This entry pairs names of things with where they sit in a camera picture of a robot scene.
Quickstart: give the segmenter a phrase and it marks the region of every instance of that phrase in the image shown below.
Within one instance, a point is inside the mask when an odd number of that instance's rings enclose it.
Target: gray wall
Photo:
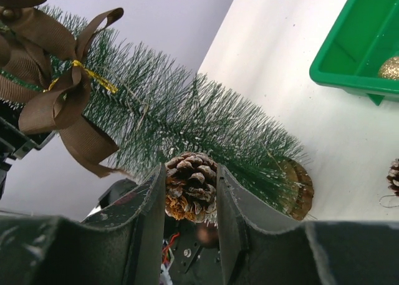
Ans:
[[[123,7],[113,26],[120,39],[172,55],[197,71],[233,0],[48,0],[51,5],[85,16]],[[122,176],[98,179],[81,168],[60,139],[42,151],[16,161],[7,176],[0,208],[42,214],[62,214],[81,220],[97,198]]]

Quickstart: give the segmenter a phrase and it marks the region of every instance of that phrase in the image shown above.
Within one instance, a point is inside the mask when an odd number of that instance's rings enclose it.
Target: brown ribbon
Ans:
[[[52,82],[50,55],[84,64],[95,36],[123,16],[122,8],[100,14],[75,39],[62,24],[32,7],[45,1],[0,0],[0,20],[10,29],[0,36],[0,66],[44,90]],[[98,31],[104,20],[105,27]],[[90,77],[79,66],[67,70],[47,92],[27,89],[0,75],[0,97],[26,104],[19,117],[22,132],[58,130],[69,153],[83,167],[104,177],[121,171],[99,164],[118,146],[82,115],[90,100],[90,85]]]

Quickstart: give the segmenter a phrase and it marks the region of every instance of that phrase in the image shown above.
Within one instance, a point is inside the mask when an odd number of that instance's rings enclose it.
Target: table surface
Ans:
[[[199,70],[262,105],[303,143],[318,220],[399,220],[384,208],[399,157],[399,103],[311,81],[309,67],[346,0],[234,0]],[[399,205],[388,197],[384,204]]]

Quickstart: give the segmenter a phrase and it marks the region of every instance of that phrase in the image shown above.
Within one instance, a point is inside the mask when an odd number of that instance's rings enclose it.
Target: red wire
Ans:
[[[168,250],[170,249],[170,247],[172,246],[173,242],[175,241],[175,238],[179,237],[180,232],[178,232],[177,234],[173,235],[172,238],[170,239],[170,242],[167,246],[165,246],[162,250],[162,254],[165,253],[165,256],[163,257],[163,261],[162,264],[166,263],[166,258],[168,257]]]

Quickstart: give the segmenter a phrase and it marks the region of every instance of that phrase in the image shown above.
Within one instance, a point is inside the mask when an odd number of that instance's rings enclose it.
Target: green tray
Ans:
[[[348,0],[310,67],[310,78],[367,95],[376,105],[399,101],[399,80],[378,78],[381,65],[393,56],[399,56],[399,0]]]

